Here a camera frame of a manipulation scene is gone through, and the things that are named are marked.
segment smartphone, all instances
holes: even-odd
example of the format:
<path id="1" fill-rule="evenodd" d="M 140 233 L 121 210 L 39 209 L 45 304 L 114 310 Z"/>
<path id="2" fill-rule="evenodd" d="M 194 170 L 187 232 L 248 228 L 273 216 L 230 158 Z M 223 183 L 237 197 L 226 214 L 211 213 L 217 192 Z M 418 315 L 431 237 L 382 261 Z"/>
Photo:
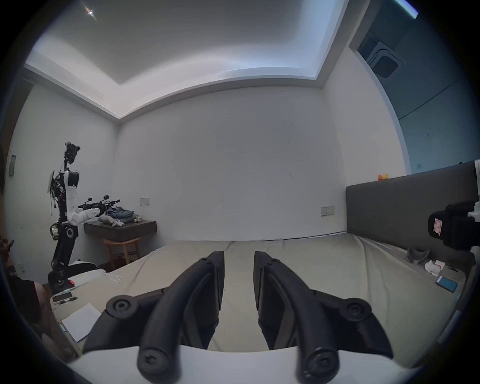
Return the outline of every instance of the smartphone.
<path id="1" fill-rule="evenodd" d="M 446 277 L 443 277 L 443 276 L 440 276 L 437 279 L 436 284 L 441 286 L 442 288 L 449 290 L 450 292 L 455 292 L 455 289 L 458 286 L 458 283 L 456 283 L 453 280 L 447 279 Z"/>
<path id="2" fill-rule="evenodd" d="M 72 297 L 72 293 L 71 292 L 67 292 L 67 293 L 64 293 L 63 295 L 58 295 L 58 296 L 54 296 L 53 297 L 53 302 L 56 303 L 57 301 L 60 301 L 60 300 L 65 300 L 65 299 L 68 299 L 70 297 Z"/>

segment gray upholstered headboard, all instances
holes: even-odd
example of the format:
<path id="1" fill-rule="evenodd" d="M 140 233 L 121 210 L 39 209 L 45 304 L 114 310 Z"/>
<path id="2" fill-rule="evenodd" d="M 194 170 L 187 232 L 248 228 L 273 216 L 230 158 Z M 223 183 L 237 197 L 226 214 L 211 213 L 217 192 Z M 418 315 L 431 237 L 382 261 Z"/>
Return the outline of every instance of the gray upholstered headboard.
<path id="1" fill-rule="evenodd" d="M 432 257 L 469 273 L 473 254 L 454 251 L 430 237 L 429 216 L 451 203 L 477 201 L 475 163 L 347 187 L 348 232 Z"/>

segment label sticker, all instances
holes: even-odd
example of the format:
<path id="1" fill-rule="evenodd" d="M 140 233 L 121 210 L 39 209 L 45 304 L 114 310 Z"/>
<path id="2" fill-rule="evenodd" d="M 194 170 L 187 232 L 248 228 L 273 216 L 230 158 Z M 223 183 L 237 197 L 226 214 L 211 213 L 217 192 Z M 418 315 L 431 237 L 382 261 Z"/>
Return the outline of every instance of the label sticker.
<path id="1" fill-rule="evenodd" d="M 440 233 L 442 233 L 442 221 L 439 219 L 435 219 L 435 224 L 433 226 L 433 231 L 440 236 Z"/>

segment ceiling light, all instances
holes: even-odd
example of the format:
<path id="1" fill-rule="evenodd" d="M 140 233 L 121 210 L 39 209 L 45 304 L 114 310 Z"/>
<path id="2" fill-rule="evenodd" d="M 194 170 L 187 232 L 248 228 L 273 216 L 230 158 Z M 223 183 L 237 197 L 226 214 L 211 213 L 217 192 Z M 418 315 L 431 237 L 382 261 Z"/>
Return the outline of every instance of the ceiling light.
<path id="1" fill-rule="evenodd" d="M 89 14 L 90 16 L 92 16 L 93 19 L 96 21 L 96 17 L 95 17 L 95 15 L 93 14 L 93 10 L 92 10 L 92 9 L 89 9 L 89 8 L 88 8 L 86 5 L 84 5 L 84 4 L 83 4 L 83 6 L 84 6 L 85 10 L 87 11 L 87 14 Z"/>
<path id="2" fill-rule="evenodd" d="M 417 18 L 417 16 L 419 15 L 419 13 L 417 12 L 417 10 L 415 8 L 413 8 L 408 2 L 407 0 L 393 0 L 394 2 L 396 2 L 400 7 L 402 7 L 405 12 L 407 12 L 411 17 L 413 17 L 414 19 Z"/>

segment ceiling vent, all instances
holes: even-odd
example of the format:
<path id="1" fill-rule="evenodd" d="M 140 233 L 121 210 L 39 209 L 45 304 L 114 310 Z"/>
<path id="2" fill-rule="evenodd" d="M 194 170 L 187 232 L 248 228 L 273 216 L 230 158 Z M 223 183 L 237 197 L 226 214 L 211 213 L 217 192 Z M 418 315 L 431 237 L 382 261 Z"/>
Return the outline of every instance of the ceiling vent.
<path id="1" fill-rule="evenodd" d="M 373 49 L 367 63 L 382 83 L 398 72 L 403 64 L 397 53 L 381 42 Z"/>

